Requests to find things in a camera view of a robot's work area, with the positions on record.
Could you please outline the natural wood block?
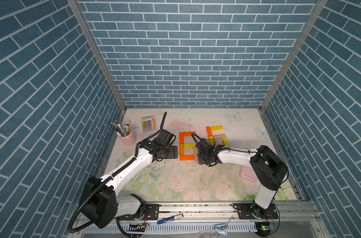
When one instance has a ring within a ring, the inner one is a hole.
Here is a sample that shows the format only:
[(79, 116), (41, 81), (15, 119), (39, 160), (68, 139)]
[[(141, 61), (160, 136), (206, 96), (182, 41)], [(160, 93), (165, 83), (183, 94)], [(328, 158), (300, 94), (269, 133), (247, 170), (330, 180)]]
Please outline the natural wood block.
[(198, 158), (198, 149), (197, 149), (196, 147), (194, 147), (194, 148), (192, 149), (192, 151), (193, 151), (194, 160), (195, 160), (195, 161), (198, 161), (198, 160), (199, 160), (199, 158)]
[(225, 134), (214, 135), (213, 138), (214, 138), (214, 140), (219, 140), (219, 139), (226, 138), (226, 135)]

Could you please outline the green led circuit board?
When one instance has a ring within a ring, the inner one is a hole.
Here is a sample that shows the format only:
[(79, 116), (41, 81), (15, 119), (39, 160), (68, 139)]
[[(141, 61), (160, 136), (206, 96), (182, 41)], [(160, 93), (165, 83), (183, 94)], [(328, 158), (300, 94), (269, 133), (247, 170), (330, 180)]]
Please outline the green led circuit board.
[(261, 238), (267, 238), (272, 231), (272, 225), (269, 222), (255, 222), (255, 234)]

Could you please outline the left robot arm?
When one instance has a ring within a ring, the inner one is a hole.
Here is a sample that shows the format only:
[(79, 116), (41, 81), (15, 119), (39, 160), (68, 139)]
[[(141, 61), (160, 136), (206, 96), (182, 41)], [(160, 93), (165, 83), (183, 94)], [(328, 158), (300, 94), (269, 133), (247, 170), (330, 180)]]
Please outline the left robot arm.
[(162, 121), (157, 132), (139, 141), (134, 154), (117, 168), (100, 178), (92, 176), (87, 180), (79, 206), (68, 222), (68, 233), (77, 233), (93, 224), (104, 228), (125, 215), (143, 216), (146, 202), (142, 198), (131, 194), (119, 199), (118, 195), (141, 170), (168, 157), (176, 136), (165, 130), (164, 124)]

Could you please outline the blue screwdriver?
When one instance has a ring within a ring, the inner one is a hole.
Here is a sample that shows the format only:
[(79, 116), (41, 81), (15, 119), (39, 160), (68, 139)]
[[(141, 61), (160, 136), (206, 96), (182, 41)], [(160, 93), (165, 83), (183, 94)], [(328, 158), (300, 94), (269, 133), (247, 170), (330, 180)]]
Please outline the blue screwdriver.
[(162, 219), (157, 221), (157, 225), (165, 224), (165, 223), (168, 223), (168, 222), (173, 222), (173, 221), (181, 219), (181, 218), (183, 218), (182, 213), (177, 214), (177, 215), (173, 215), (173, 216), (169, 216), (169, 217), (166, 217), (166, 218), (162, 218)]

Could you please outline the aluminium front rail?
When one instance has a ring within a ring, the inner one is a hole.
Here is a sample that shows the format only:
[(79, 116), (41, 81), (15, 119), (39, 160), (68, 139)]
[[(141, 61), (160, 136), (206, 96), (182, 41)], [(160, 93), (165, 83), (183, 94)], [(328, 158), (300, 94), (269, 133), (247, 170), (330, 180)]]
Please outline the aluminium front rail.
[[(220, 202), (147, 202), (146, 204), (159, 204), (158, 220), (182, 213), (183, 218), (180, 222), (223, 222), (233, 218), (234, 221), (248, 222), (320, 222), (322, 221), (315, 206), (312, 202), (292, 200), (292, 201), (274, 201), (278, 212), (278, 219), (266, 220), (240, 220), (236, 209), (233, 208), (234, 203), (251, 203), (249, 201), (220, 201)], [(118, 209), (118, 212), (108, 219), (113, 221), (123, 215), (134, 214), (127, 209)]]

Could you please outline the blue white tape dispenser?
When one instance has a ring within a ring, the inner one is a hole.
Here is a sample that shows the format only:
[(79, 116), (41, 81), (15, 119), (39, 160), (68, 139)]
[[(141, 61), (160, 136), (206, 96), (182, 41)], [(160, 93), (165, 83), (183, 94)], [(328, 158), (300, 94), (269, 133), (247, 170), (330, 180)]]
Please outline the blue white tape dispenser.
[(216, 234), (218, 236), (222, 236), (222, 237), (227, 237), (228, 236), (227, 228), (228, 228), (227, 223), (216, 224), (214, 226)]

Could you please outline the amber orange block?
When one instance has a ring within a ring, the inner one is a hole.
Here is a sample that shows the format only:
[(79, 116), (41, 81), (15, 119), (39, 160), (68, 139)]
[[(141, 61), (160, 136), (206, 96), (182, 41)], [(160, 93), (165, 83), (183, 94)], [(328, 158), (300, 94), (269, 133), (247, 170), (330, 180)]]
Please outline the amber orange block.
[(180, 156), (184, 156), (184, 144), (180, 143), (179, 145), (179, 154)]

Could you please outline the highlighter marker pack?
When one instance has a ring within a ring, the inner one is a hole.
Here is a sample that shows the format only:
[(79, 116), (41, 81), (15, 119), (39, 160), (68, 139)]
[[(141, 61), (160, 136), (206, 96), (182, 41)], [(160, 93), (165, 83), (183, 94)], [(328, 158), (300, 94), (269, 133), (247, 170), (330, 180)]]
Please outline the highlighter marker pack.
[(142, 131), (152, 132), (156, 130), (156, 119), (155, 116), (148, 116), (141, 118)]

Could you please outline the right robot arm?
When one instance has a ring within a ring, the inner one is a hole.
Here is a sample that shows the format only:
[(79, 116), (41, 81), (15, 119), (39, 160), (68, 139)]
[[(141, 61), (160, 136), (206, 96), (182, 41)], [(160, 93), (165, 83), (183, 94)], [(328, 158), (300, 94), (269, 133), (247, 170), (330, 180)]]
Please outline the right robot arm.
[(209, 167), (218, 164), (237, 164), (253, 169), (260, 186), (251, 210), (254, 217), (264, 219), (269, 213), (277, 191), (289, 177), (286, 163), (265, 145), (254, 151), (240, 150), (225, 145), (215, 145), (195, 133), (192, 133), (191, 137), (196, 143), (195, 147), (202, 164)]

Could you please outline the pink pen holder cup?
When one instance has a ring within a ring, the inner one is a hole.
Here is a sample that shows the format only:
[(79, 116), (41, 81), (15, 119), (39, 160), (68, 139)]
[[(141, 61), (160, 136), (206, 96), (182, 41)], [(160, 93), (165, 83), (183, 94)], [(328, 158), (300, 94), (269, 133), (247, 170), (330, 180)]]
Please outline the pink pen holder cup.
[(118, 137), (125, 146), (133, 146), (136, 143), (136, 135), (131, 129), (130, 125), (123, 126), (119, 121), (111, 122), (115, 128)]

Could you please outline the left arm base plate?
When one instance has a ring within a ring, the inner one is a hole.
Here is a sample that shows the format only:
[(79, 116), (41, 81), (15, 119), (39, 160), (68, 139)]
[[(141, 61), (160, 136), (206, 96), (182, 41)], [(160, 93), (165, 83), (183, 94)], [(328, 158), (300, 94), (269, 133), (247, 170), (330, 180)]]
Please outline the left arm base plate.
[(118, 217), (118, 220), (122, 221), (138, 221), (138, 220), (148, 220), (156, 221), (158, 220), (159, 215), (159, 204), (145, 204), (141, 205), (139, 209), (134, 214), (127, 214)]

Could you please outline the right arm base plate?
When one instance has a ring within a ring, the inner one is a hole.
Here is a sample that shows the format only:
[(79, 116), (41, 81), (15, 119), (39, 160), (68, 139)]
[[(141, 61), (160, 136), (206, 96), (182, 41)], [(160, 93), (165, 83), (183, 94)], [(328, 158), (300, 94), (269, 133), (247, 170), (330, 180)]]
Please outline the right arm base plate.
[(279, 218), (279, 212), (274, 203), (271, 203), (266, 209), (260, 207), (254, 201), (252, 203), (234, 203), (233, 208), (236, 209), (240, 220)]

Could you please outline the yellow block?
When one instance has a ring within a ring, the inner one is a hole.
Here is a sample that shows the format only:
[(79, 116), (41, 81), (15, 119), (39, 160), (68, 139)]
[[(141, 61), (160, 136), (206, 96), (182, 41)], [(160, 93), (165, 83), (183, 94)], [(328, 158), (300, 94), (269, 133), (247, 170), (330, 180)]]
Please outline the yellow block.
[(195, 148), (196, 144), (195, 143), (185, 143), (183, 145), (184, 148)]
[(212, 146), (215, 146), (215, 140), (213, 136), (209, 136), (209, 142)]
[(227, 146), (227, 147), (230, 146), (230, 144), (229, 144), (229, 142), (228, 142), (228, 139), (227, 139), (226, 137), (222, 138), (222, 141), (223, 141), (223, 143), (224, 143), (225, 146)]
[(210, 129), (211, 131), (222, 131), (224, 128), (222, 126), (213, 126)]

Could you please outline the pink plastic tray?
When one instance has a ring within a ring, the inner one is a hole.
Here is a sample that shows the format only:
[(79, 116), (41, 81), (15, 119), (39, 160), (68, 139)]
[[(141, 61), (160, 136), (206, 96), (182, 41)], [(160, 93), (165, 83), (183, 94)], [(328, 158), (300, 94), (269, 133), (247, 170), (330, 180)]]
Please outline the pink plastic tray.
[(250, 182), (257, 181), (257, 176), (255, 174), (255, 171), (250, 166), (242, 166), (239, 175), (242, 179), (245, 179), (247, 181), (250, 181)]

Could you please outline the orange block top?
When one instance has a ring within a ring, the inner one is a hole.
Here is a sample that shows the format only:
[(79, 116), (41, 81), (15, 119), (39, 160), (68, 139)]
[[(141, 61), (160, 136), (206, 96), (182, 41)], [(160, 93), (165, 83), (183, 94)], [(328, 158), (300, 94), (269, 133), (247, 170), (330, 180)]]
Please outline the orange block top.
[(211, 127), (206, 127), (206, 130), (207, 130), (207, 135), (208, 135), (208, 137), (209, 137), (209, 138), (213, 137)]

